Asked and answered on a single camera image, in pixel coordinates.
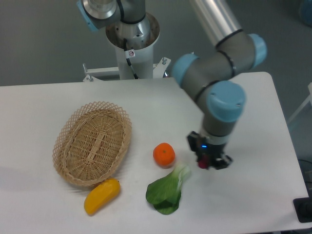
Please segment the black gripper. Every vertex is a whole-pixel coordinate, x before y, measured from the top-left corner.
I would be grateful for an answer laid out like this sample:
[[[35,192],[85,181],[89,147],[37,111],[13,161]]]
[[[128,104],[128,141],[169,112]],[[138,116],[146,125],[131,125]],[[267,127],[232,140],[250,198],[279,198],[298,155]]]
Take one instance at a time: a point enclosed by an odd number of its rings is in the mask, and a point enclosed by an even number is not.
[[[197,162],[202,158],[209,159],[209,168],[214,167],[216,170],[221,170],[229,167],[233,162],[230,156],[224,155],[223,150],[226,143],[212,144],[195,131],[191,131],[187,135],[187,141],[191,151],[195,152],[197,156]]]

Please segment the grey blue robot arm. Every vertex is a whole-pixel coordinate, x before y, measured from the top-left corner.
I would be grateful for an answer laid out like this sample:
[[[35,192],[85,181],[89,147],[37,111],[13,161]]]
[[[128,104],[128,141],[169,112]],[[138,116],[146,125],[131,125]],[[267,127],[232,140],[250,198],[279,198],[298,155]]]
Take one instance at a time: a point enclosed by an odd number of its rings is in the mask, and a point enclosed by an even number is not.
[[[115,47],[120,79],[161,78],[166,58],[154,66],[153,45],[159,37],[157,20],[143,0],[79,0],[79,11],[92,31],[106,30]],[[187,139],[202,169],[227,168],[232,159],[224,148],[240,118],[246,95],[231,79],[262,63],[267,46],[259,35],[247,35],[223,0],[193,0],[193,7],[216,52],[208,59],[180,57],[172,76],[203,112],[199,132]]]

